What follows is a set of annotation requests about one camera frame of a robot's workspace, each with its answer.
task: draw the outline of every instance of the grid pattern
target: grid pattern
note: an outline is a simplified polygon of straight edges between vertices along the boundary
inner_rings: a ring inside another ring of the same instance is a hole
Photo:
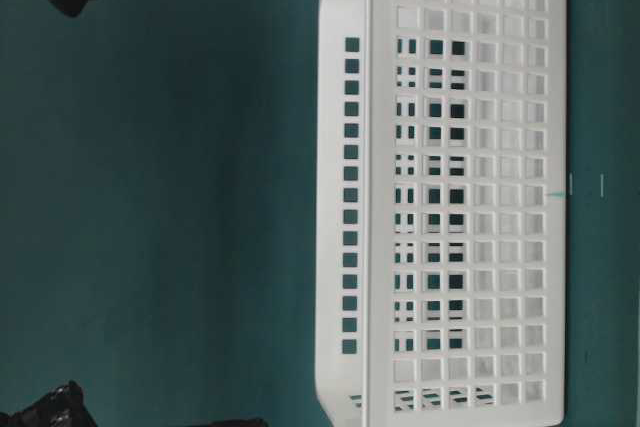
[[[545,399],[551,0],[396,0],[398,414]]]
[[[344,42],[344,116],[342,165],[342,318],[341,351],[358,354],[360,330],[360,275],[362,241],[362,109],[361,109],[361,45],[359,37]]]

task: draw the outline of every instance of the white plastic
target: white plastic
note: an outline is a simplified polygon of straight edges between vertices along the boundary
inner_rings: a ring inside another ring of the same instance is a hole
[[[559,423],[566,0],[321,0],[319,58],[332,423]]]

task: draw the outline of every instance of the green table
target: green table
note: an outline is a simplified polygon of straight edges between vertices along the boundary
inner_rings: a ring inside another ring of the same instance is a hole
[[[640,0],[571,0],[571,427],[631,426]],[[313,385],[317,0],[0,0],[0,409],[74,378],[103,427]],[[599,176],[606,175],[600,198]]]

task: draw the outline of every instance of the basket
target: basket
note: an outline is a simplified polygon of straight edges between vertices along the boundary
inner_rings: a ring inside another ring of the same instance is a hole
[[[336,426],[564,412],[566,0],[321,0],[316,384]]]

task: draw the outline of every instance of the white plastic basket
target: white plastic basket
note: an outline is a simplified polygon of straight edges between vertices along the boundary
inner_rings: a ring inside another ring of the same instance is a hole
[[[331,421],[559,423],[566,0],[321,0],[319,56]]]

